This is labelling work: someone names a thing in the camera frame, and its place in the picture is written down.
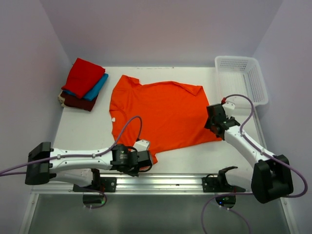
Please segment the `orange t shirt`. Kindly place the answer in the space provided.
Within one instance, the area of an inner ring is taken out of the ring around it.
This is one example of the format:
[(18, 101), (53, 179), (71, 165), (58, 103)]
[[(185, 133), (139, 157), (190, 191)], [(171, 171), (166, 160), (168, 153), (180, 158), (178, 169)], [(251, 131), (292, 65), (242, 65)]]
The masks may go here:
[(109, 112), (112, 135), (119, 144), (150, 141), (156, 154), (220, 141), (204, 127), (209, 106), (202, 86), (163, 81), (142, 85), (137, 78), (122, 75), (113, 89)]

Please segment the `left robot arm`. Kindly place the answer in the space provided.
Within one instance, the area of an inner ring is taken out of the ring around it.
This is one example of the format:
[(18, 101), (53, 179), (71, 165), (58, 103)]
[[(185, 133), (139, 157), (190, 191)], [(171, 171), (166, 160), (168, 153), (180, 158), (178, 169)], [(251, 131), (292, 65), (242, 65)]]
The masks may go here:
[(152, 166), (149, 147), (149, 141), (139, 140), (132, 147), (117, 144), (99, 150), (71, 151), (42, 142), (28, 154), (25, 184), (42, 185), (52, 180), (94, 192), (101, 187), (100, 170), (138, 176), (140, 169)]

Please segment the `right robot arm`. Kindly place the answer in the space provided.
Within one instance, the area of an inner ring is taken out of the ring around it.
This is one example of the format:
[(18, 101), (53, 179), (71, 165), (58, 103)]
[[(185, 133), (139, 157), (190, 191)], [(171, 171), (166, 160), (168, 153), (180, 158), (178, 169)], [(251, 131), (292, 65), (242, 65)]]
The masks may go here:
[(207, 106), (208, 119), (205, 128), (232, 145), (251, 165), (253, 175), (250, 189), (260, 203), (267, 203), (293, 192), (293, 180), (288, 159), (276, 156), (261, 147), (240, 129), (240, 123), (229, 116), (234, 110), (232, 103)]

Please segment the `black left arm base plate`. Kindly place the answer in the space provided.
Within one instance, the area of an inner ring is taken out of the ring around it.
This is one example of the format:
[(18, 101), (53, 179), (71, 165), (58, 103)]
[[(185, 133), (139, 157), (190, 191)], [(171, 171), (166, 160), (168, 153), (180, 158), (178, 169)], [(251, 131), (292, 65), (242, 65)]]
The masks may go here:
[(91, 184), (87, 187), (73, 186), (74, 192), (103, 192), (114, 193), (117, 187), (116, 177), (100, 177), (97, 183)]

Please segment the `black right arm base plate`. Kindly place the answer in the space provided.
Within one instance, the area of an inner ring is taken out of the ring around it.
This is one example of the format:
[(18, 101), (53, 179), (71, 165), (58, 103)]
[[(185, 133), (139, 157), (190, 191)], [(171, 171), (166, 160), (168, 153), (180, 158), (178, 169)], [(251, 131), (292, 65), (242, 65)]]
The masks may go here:
[(202, 190), (204, 193), (236, 193), (246, 192), (242, 187), (228, 183), (226, 173), (229, 170), (237, 169), (236, 166), (230, 166), (219, 170), (218, 174), (208, 174), (202, 178)]

